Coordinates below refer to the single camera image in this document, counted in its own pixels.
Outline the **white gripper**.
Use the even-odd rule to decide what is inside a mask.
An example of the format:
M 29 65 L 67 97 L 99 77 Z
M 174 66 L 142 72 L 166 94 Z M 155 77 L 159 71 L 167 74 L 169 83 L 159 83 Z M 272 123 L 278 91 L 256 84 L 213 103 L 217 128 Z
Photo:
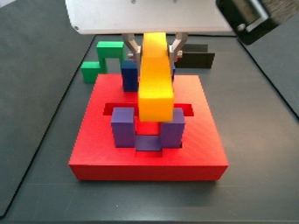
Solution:
M 134 33 L 178 32 L 170 61 L 183 56 L 187 32 L 230 32 L 215 0 L 66 0 L 71 26 L 81 34 L 123 34 L 127 57 L 141 64 Z

